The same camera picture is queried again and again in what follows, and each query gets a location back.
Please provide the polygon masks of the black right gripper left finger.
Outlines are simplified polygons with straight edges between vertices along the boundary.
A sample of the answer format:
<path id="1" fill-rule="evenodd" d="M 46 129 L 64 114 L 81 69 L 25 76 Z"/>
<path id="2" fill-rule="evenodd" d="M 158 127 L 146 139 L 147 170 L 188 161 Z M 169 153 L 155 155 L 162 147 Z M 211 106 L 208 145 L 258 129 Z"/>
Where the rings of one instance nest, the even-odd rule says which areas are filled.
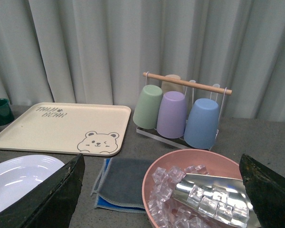
<path id="1" fill-rule="evenodd" d="M 78 154 L 0 212 L 0 228 L 67 228 L 81 193 L 85 160 Z"/>

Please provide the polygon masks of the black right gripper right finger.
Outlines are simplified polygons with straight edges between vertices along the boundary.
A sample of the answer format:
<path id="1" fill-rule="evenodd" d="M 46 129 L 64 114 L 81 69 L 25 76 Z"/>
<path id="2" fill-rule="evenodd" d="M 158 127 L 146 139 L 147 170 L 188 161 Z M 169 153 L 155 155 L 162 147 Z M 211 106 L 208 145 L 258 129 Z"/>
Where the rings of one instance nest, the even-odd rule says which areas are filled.
<path id="1" fill-rule="evenodd" d="M 247 154 L 239 170 L 261 227 L 285 228 L 285 178 Z"/>

